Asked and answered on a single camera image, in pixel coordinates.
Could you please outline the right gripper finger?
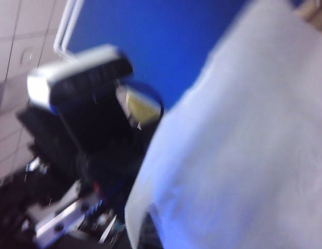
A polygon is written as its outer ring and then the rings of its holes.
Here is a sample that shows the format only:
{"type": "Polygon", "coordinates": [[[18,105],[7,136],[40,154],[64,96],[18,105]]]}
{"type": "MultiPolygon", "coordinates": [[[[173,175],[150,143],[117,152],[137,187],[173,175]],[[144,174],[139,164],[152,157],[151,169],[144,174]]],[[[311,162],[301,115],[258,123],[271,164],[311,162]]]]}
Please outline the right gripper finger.
{"type": "Polygon", "coordinates": [[[163,248],[149,213],[146,214],[143,222],[143,248],[163,248]]]}

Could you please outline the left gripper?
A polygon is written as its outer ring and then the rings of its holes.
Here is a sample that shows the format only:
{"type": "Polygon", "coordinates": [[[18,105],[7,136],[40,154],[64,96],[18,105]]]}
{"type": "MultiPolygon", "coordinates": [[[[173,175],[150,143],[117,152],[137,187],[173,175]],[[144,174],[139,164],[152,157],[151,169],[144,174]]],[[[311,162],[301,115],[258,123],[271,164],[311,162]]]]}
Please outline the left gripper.
{"type": "Polygon", "coordinates": [[[53,114],[30,105],[18,114],[34,136],[32,149],[48,168],[48,186],[80,181],[79,199],[36,226],[35,243],[49,248],[79,219],[91,231],[105,211],[124,229],[124,208],[164,106],[149,85],[110,83],[69,100],[53,114]]]}

